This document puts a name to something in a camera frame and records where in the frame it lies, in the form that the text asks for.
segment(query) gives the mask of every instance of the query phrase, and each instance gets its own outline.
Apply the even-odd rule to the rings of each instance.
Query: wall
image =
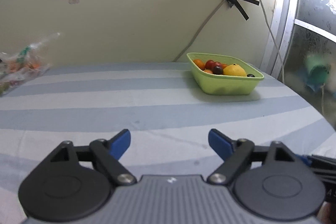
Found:
[[[53,33],[55,65],[171,61],[221,0],[0,0],[0,51],[14,53]],[[272,20],[275,0],[264,0]],[[224,4],[190,51],[232,55],[259,66],[268,38],[261,7],[240,1],[250,19]]]

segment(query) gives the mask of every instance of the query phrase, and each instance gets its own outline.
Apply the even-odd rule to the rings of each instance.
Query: black device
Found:
[[[265,147],[231,140],[216,129],[208,140],[224,163],[206,180],[144,175],[140,181],[118,161],[130,146],[127,129],[88,146],[64,141],[20,185],[25,224],[319,223],[322,203],[336,203],[334,159],[296,155],[277,141]],[[255,161],[262,166],[251,169]]]

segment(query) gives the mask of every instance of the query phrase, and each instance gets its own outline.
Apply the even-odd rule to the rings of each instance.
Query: black circular joint cover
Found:
[[[18,197],[28,216],[43,221],[68,222],[98,210],[111,188],[101,173],[80,166],[65,168],[60,162],[46,173],[36,168],[22,182]]]
[[[317,212],[325,198],[322,182],[306,167],[277,161],[241,174],[235,182],[238,200],[264,218],[292,221]]]

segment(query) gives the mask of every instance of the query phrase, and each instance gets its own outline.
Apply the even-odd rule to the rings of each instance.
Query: gray cable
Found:
[[[202,25],[198,28],[197,32],[194,34],[193,38],[190,40],[187,46],[173,59],[173,62],[176,62],[189,48],[190,46],[194,43],[196,40],[197,36],[199,33],[202,31],[204,26],[208,23],[208,21],[213,17],[213,15],[218,11],[219,8],[224,4],[226,0],[222,0],[220,4],[217,5],[217,7],[211,12],[210,15],[205,19],[205,21],[202,23]]]

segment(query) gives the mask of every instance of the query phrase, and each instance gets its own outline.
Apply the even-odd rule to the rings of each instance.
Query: striped tablecloth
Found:
[[[248,96],[204,94],[185,63],[127,63],[52,69],[0,98],[0,223],[25,215],[17,189],[61,141],[87,145],[123,128],[121,158],[142,174],[202,174],[221,160],[211,128],[256,144],[280,140],[296,153],[335,156],[334,129],[294,91],[269,75]]]

